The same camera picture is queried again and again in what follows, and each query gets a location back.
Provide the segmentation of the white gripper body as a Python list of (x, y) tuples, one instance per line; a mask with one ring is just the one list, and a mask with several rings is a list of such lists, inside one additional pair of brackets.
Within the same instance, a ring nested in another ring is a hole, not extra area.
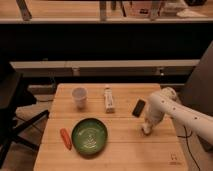
[(157, 116), (146, 116), (144, 123), (142, 124), (142, 131), (145, 135), (149, 135), (153, 128), (162, 121), (161, 117)]

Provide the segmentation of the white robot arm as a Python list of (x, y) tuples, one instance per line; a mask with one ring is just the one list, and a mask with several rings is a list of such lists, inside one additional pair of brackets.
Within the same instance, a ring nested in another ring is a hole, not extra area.
[(153, 128), (163, 120), (165, 114), (188, 126), (213, 145), (213, 117), (178, 103), (177, 93), (171, 87), (163, 88), (149, 95), (142, 124), (144, 134), (149, 135)]

